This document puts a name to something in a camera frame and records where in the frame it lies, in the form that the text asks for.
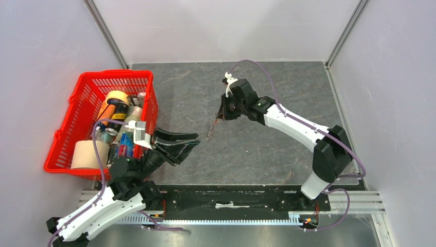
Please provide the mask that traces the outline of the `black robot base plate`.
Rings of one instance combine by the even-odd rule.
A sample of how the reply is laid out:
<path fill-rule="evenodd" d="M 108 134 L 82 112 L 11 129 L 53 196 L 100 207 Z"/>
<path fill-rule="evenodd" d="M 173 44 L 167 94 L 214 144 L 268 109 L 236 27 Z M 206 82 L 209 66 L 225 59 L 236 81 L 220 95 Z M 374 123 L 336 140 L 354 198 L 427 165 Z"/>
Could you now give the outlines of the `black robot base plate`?
<path fill-rule="evenodd" d="M 311 201 L 297 185 L 158 185 L 160 198 L 145 210 L 166 220 L 285 220 L 288 213 L 330 211 L 321 194 Z"/>

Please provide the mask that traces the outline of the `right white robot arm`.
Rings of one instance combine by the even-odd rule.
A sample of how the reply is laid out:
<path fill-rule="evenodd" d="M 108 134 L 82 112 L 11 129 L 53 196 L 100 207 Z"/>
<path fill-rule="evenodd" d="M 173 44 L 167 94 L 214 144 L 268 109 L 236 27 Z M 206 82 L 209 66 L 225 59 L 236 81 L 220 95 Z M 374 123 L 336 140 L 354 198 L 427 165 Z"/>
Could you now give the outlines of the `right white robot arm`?
<path fill-rule="evenodd" d="M 308 121 L 268 96 L 259 97 L 246 79 L 226 73 L 222 82 L 226 91 L 221 96 L 218 118 L 235 120 L 244 115 L 251 121 L 281 131 L 312 152 L 312 172 L 297 195 L 298 206 L 311 210 L 317 205 L 317 197 L 352 162 L 345 130 L 340 126 L 328 128 Z"/>

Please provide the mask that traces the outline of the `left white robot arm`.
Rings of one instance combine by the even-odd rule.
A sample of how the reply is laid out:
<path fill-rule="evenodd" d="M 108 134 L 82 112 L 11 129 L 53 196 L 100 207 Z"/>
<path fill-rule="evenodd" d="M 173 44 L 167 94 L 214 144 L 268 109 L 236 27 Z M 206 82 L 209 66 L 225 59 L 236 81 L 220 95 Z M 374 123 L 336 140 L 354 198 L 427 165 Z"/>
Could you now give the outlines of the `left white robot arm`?
<path fill-rule="evenodd" d="M 162 164 L 181 164 L 201 141 L 197 133 L 176 133 L 157 128 L 152 135 L 136 127 L 133 142 L 145 150 L 142 157 L 119 156 L 109 168 L 110 180 L 73 213 L 47 220 L 52 234 L 48 246 L 87 246 L 119 219 L 143 209 L 160 207 L 162 194 L 147 178 Z"/>

